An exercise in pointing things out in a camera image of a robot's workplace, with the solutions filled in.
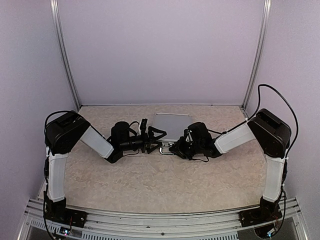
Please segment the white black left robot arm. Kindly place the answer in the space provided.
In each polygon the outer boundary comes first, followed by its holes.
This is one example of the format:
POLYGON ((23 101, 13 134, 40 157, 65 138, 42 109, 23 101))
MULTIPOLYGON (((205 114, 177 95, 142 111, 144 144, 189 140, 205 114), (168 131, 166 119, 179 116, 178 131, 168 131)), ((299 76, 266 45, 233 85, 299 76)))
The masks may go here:
POLYGON ((89 121, 73 110, 60 110, 49 114, 44 122, 46 160, 44 176, 44 216, 63 223, 70 218, 64 193, 65 167, 69 153, 82 142, 111 164, 129 151, 150 154, 162 143, 167 132, 147 125, 146 118, 138 122, 138 130, 126 121, 119 121, 105 138, 89 121))

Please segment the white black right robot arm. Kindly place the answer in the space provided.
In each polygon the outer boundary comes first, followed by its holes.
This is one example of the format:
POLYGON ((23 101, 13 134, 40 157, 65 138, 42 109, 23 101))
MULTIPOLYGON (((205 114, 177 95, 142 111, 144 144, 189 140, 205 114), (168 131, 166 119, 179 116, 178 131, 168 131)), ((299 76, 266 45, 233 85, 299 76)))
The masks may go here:
POLYGON ((169 151, 182 159, 193 160, 195 155, 214 159, 257 140, 266 161, 265 187, 259 206, 239 213, 241 225, 246 227, 274 221, 284 215, 279 201, 285 193, 289 151, 296 141, 291 135, 288 124, 269 110, 257 107, 252 116, 217 138, 212 138, 203 122, 193 123, 169 151))

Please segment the aluminium poker set case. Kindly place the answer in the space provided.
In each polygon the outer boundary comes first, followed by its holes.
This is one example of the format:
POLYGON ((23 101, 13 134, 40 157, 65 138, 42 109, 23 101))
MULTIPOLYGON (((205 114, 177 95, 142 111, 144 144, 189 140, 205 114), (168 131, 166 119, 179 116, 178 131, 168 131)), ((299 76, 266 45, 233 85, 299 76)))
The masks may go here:
POLYGON ((151 126, 166 132, 166 136, 159 140, 161 142, 160 154, 174 155, 169 151, 169 148, 184 135, 184 130, 191 124, 192 116, 190 114, 155 113, 151 126))

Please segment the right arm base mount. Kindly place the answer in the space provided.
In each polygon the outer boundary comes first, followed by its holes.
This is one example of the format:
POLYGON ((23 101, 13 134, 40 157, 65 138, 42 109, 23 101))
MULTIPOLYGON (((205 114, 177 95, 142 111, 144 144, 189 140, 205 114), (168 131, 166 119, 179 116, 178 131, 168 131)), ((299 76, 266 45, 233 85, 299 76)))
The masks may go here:
POLYGON ((238 215, 242 228, 258 225, 264 222, 260 208, 243 210, 240 211, 238 215))

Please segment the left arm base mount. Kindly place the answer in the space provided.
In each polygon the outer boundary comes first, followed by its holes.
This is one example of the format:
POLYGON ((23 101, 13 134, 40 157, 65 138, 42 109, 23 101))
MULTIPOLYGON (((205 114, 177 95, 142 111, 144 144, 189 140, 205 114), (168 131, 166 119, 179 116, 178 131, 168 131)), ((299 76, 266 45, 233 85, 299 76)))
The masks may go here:
POLYGON ((81 210, 65 208, 63 213, 53 213, 47 209, 44 210, 46 220, 68 225, 71 227, 84 228, 88 213, 81 210))

